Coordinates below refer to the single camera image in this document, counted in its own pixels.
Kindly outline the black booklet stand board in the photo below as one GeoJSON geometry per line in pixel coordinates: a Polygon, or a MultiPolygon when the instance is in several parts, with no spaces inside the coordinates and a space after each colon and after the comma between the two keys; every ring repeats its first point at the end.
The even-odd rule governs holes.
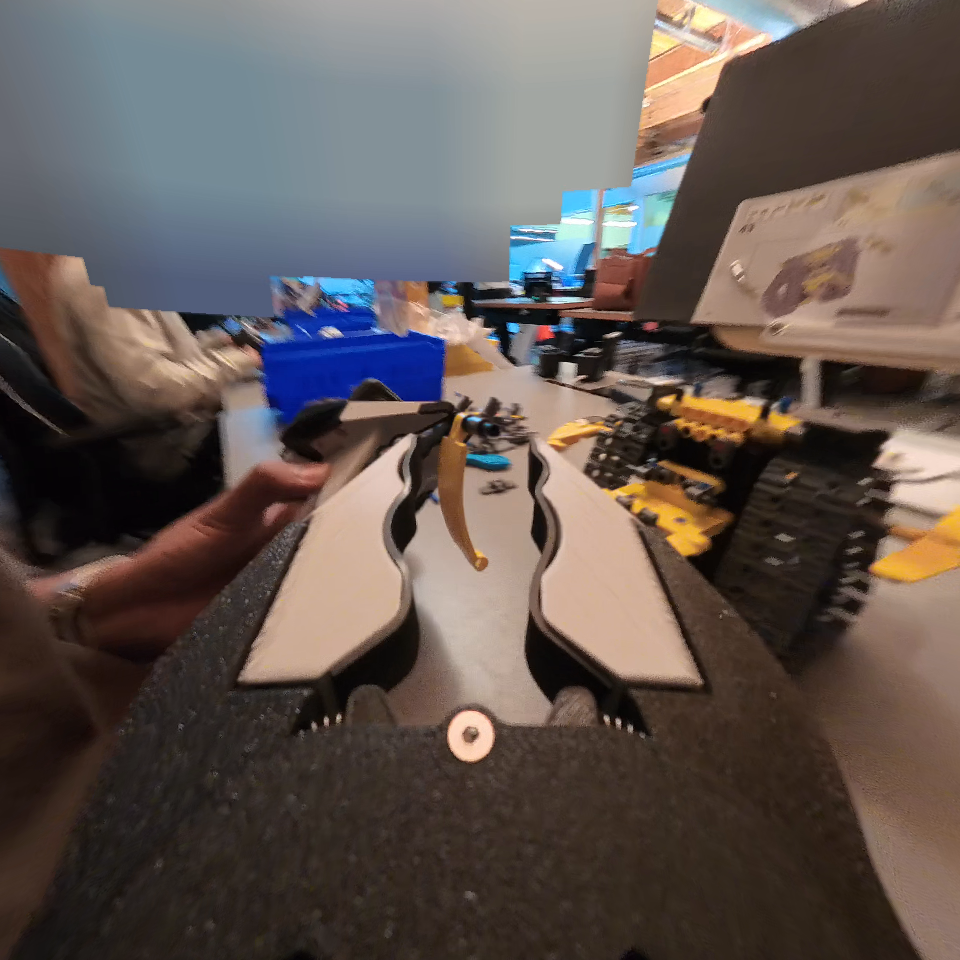
{"type": "Polygon", "coordinates": [[[959,3],[873,1],[727,63],[634,316],[691,322],[749,199],[959,149],[959,3]]]}

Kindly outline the background work desk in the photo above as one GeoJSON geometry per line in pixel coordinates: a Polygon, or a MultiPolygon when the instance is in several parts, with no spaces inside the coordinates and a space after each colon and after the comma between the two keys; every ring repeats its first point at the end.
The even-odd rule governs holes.
{"type": "Polygon", "coordinates": [[[543,301],[524,296],[490,298],[475,301],[474,308],[484,318],[493,316],[498,322],[521,326],[556,326],[565,320],[608,324],[636,322],[630,310],[601,310],[596,307],[594,298],[582,296],[555,296],[543,301]]]}

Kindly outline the yellow black toy tracked vehicle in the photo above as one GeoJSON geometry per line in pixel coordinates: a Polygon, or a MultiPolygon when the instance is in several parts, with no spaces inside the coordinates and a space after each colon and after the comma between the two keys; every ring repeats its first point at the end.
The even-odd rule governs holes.
{"type": "Polygon", "coordinates": [[[790,400],[655,387],[547,439],[593,449],[584,472],[688,559],[790,671],[857,623],[886,537],[891,433],[790,400]]]}

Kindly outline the blue plastic bin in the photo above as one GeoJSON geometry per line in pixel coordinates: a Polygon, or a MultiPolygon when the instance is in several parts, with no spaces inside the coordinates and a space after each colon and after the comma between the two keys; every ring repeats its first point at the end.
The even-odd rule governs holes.
{"type": "Polygon", "coordinates": [[[399,336],[372,329],[267,343],[261,358],[266,397],[282,425],[312,402],[347,399],[368,379],[403,402],[438,402],[444,395],[447,345],[415,331],[399,336]]]}

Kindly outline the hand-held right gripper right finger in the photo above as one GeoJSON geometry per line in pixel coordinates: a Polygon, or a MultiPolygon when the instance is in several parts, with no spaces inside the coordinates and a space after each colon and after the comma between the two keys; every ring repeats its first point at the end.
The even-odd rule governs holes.
{"type": "Polygon", "coordinates": [[[707,692],[639,522],[541,438],[529,446],[528,490],[537,560],[525,659],[541,693],[707,692]]]}

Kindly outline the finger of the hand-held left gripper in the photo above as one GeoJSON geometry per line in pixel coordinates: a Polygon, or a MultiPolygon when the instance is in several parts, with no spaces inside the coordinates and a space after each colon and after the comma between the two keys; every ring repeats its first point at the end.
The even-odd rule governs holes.
{"type": "Polygon", "coordinates": [[[339,410],[339,451],[367,442],[381,450],[402,437],[449,426],[456,414],[448,401],[345,401],[339,410]]]}
{"type": "Polygon", "coordinates": [[[393,438],[372,433],[344,450],[317,495],[311,519],[386,520],[404,510],[416,491],[410,464],[420,439],[417,433],[393,438]]]}

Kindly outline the toy instruction booklet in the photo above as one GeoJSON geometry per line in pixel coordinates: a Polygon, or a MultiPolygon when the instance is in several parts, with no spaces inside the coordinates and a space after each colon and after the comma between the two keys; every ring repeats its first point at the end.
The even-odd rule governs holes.
{"type": "Polygon", "coordinates": [[[691,324],[762,354],[958,374],[958,152],[742,201],[691,324]]]}

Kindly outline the yellow toy wing panel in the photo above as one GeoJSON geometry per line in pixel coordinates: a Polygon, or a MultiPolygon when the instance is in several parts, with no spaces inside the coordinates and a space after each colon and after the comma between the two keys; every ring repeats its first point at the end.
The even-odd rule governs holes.
{"type": "Polygon", "coordinates": [[[871,576],[916,584],[959,569],[959,509],[952,510],[926,530],[890,524],[886,532],[906,546],[877,559],[870,566],[871,576]]]}

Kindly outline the pile of small black parts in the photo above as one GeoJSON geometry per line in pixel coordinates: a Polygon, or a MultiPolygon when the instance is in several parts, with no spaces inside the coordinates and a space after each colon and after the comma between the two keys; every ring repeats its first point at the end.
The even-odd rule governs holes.
{"type": "Polygon", "coordinates": [[[501,436],[497,439],[482,441],[478,438],[469,442],[462,442],[461,433],[458,439],[466,446],[468,452],[496,453],[506,455],[508,452],[527,445],[535,436],[535,431],[519,403],[503,404],[496,397],[490,398],[482,407],[476,406],[466,395],[457,394],[457,412],[459,414],[482,414],[495,419],[501,427],[501,436]]]}

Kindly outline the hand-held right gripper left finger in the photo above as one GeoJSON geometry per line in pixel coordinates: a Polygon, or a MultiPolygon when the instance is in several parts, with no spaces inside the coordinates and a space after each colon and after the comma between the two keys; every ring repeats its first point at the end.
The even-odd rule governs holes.
{"type": "Polygon", "coordinates": [[[335,677],[401,626],[412,588],[391,524],[412,492],[416,442],[399,439],[319,498],[238,686],[292,688],[335,677]]]}

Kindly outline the silver wristwatch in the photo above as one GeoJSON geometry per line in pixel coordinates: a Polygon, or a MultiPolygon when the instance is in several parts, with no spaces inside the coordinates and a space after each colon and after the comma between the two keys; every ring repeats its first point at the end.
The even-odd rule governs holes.
{"type": "Polygon", "coordinates": [[[69,571],[54,587],[47,605],[48,620],[57,640],[87,647],[85,606],[88,593],[102,575],[102,567],[91,563],[69,571]]]}

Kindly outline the brown bag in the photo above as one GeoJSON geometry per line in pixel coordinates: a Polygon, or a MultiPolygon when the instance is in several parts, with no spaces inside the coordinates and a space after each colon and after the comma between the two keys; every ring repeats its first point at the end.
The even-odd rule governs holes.
{"type": "Polygon", "coordinates": [[[657,249],[639,254],[614,249],[598,262],[595,270],[592,309],[605,312],[633,312],[654,262],[657,249]]]}

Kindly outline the yellow curved toy panel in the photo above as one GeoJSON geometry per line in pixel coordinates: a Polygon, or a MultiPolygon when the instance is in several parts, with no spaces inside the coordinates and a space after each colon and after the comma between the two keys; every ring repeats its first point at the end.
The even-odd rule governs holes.
{"type": "Polygon", "coordinates": [[[478,415],[456,414],[448,434],[438,449],[438,503],[448,534],[470,567],[483,572],[488,558],[473,543],[464,502],[465,473],[468,466],[468,440],[486,421],[478,415]]]}

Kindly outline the person's left hand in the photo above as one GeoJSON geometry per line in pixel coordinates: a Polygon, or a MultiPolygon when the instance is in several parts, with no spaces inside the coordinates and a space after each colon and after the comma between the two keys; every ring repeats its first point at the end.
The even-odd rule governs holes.
{"type": "Polygon", "coordinates": [[[135,661],[165,652],[293,522],[330,476],[323,463],[264,462],[87,589],[84,644],[135,661]]]}

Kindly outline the clear plastic bag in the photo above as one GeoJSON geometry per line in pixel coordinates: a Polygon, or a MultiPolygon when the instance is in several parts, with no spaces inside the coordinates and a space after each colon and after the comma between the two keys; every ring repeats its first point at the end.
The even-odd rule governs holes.
{"type": "Polygon", "coordinates": [[[402,339],[424,335],[441,346],[446,378],[514,367],[481,321],[468,319],[462,307],[432,308],[426,282],[375,281],[373,310],[381,330],[402,339]]]}

